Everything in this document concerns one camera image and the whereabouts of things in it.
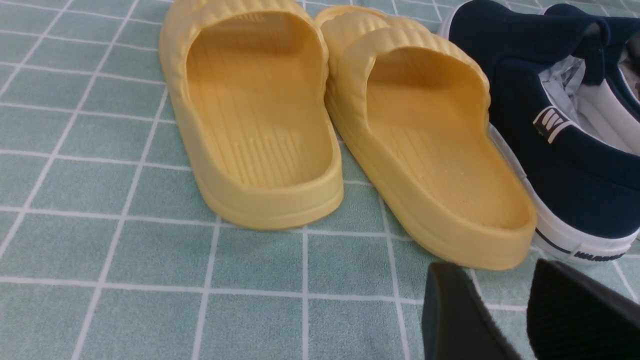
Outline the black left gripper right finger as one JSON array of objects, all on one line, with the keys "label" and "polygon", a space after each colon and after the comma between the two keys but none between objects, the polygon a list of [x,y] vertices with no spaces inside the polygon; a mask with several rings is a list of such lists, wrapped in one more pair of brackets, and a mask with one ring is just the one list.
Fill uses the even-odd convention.
[{"label": "black left gripper right finger", "polygon": [[538,360],[637,360],[640,308],[569,265],[540,259],[526,334]]}]

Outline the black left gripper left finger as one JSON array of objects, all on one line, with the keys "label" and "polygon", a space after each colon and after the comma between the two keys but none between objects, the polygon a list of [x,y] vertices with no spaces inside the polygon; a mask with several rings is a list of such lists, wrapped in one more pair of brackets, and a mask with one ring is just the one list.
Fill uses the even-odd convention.
[{"label": "black left gripper left finger", "polygon": [[426,360],[520,360],[457,264],[432,262],[423,297]]}]

